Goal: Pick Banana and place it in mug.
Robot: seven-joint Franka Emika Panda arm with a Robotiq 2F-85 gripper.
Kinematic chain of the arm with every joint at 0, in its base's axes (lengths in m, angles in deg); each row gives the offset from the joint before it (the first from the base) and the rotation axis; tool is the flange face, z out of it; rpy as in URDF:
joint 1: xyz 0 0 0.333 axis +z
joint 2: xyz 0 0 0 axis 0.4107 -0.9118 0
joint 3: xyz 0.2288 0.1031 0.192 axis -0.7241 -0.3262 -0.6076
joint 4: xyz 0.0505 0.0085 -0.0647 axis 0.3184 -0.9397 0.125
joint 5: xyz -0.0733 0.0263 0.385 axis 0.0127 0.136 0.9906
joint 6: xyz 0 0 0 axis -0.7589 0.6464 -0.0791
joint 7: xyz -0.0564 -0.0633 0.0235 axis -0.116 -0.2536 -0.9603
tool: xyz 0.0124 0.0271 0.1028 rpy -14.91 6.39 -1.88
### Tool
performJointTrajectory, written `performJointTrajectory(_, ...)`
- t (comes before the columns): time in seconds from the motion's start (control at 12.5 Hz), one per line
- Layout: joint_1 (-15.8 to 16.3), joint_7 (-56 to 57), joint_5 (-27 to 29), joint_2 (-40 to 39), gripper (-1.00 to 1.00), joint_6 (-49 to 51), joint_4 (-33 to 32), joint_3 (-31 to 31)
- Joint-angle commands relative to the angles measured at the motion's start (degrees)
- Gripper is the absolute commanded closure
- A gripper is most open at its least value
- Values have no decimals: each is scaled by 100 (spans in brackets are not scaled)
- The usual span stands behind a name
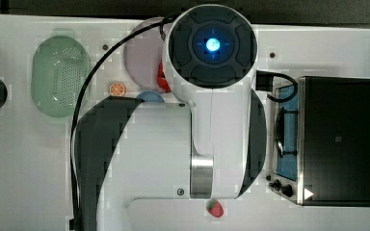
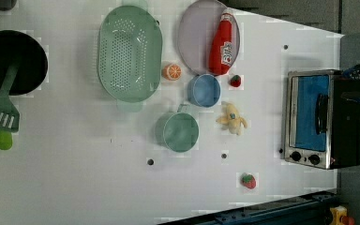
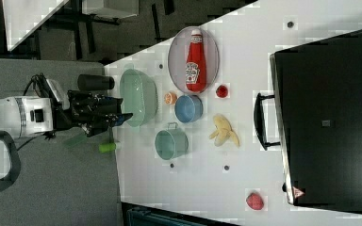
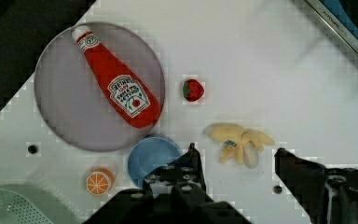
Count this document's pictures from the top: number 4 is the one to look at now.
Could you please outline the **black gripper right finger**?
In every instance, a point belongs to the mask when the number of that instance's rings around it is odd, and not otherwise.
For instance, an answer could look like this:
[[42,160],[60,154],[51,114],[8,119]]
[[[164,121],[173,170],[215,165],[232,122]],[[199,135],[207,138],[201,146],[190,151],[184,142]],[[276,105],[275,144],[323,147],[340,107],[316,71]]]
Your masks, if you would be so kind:
[[275,174],[310,218],[319,218],[324,193],[325,166],[297,157],[279,147],[274,155]]

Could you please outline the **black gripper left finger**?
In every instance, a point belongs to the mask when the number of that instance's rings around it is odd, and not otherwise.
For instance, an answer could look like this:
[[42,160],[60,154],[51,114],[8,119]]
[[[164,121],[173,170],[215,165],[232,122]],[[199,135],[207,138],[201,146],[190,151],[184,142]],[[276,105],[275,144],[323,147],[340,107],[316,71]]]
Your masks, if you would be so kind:
[[159,166],[143,180],[143,189],[153,194],[167,194],[176,184],[190,183],[206,190],[200,153],[191,143],[187,152],[180,158]]

